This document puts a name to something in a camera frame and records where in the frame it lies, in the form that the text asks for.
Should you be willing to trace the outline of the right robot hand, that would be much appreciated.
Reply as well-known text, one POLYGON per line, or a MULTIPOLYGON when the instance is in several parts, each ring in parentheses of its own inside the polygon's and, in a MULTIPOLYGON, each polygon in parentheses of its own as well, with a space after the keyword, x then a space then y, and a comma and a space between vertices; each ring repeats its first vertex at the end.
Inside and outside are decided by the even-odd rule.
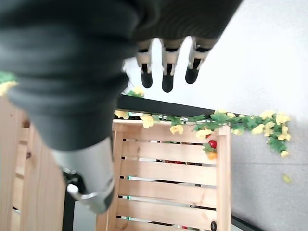
POLYGON ((69 193, 94 213, 115 181, 112 121, 128 85, 123 62, 138 43, 205 40, 210 49, 238 0, 3 0, 0 69, 15 75, 8 99, 28 114, 63 171, 69 193))

